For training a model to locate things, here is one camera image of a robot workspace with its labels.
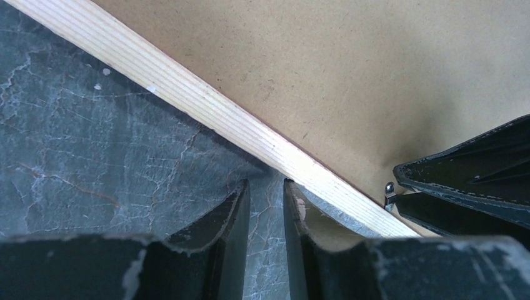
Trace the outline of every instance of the wooden slat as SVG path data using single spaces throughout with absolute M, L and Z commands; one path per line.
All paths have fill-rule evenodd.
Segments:
M 385 237 L 419 236 L 363 193 L 89 0 L 7 0 Z

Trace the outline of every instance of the beige fiberboard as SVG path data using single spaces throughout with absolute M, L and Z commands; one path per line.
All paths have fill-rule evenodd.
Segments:
M 530 1 L 94 0 L 377 201 L 530 111 Z
M 88 0 L 7 0 L 383 236 L 418 233 Z

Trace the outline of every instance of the white paint fleck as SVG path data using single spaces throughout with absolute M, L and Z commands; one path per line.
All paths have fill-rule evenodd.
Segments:
M 370 252 L 374 253 L 377 256 L 377 260 L 374 262 L 376 267 L 375 271 L 377 273 L 377 279 L 379 280 L 379 282 L 383 282 L 385 280 L 385 277 L 390 274 L 387 269 L 389 261 L 386 259 L 386 257 L 384 257 L 383 252 L 378 247 L 372 247 Z M 383 290 L 381 290 L 381 292 L 383 293 L 382 299 L 387 299 L 385 292 Z
M 486 281 L 486 277 L 484 276 L 484 272 L 482 272 L 482 268 L 480 267 L 480 264 L 477 262 L 475 257 L 471 256 L 471 264 L 473 265 L 473 269 L 475 269 L 475 273 L 477 274 L 480 282 L 481 283 L 488 283 Z
M 60 240 L 65 241 L 65 242 L 68 242 L 68 241 L 76 239 L 76 238 L 78 238 L 77 234 L 69 234 L 67 236 L 60 236 Z
M 296 198 L 296 208 L 298 208 L 298 213 L 300 214 L 300 221 L 306 219 L 306 203 L 300 198 Z
M 484 253 L 489 253 L 495 250 L 501 251 L 506 266 L 510 269 L 519 271 L 521 278 L 530 284 L 530 253 L 526 251 L 523 245 L 514 241 L 515 240 L 511 237 L 497 237 L 494 240 L 486 239 L 482 241 L 457 239 L 444 241 L 445 245 L 438 245 L 437 248 L 439 250 L 455 249 L 464 252 L 469 251 L 470 249 L 475 249 L 481 257 L 484 257 Z
M 132 299 L 140 286 L 138 275 L 142 271 L 146 254 L 147 251 L 145 249 L 140 250 L 138 253 L 138 260 L 131 261 L 131 266 L 125 274 L 123 274 L 121 286 L 125 290 L 125 295 L 123 296 L 124 300 Z
M 509 300 L 516 300 L 513 292 L 510 290 L 509 286 L 506 284 L 502 273 L 497 270 L 497 267 L 493 264 L 493 262 L 487 257 L 482 251 L 478 251 L 479 255 L 482 257 L 482 260 L 486 263 L 487 267 L 491 270 L 493 273 L 493 276 L 495 277 L 495 280 L 501 287 L 502 291 L 504 291 L 504 294 Z

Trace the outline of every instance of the cracked surface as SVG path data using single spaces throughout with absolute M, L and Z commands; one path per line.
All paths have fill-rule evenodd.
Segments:
M 165 238 L 248 178 L 244 298 L 290 299 L 284 177 L 3 1 L 0 137 L 0 237 Z

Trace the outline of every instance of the brown cardboard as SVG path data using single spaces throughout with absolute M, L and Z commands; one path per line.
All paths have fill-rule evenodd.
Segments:
M 530 109 L 530 1 L 94 2 L 377 201 Z

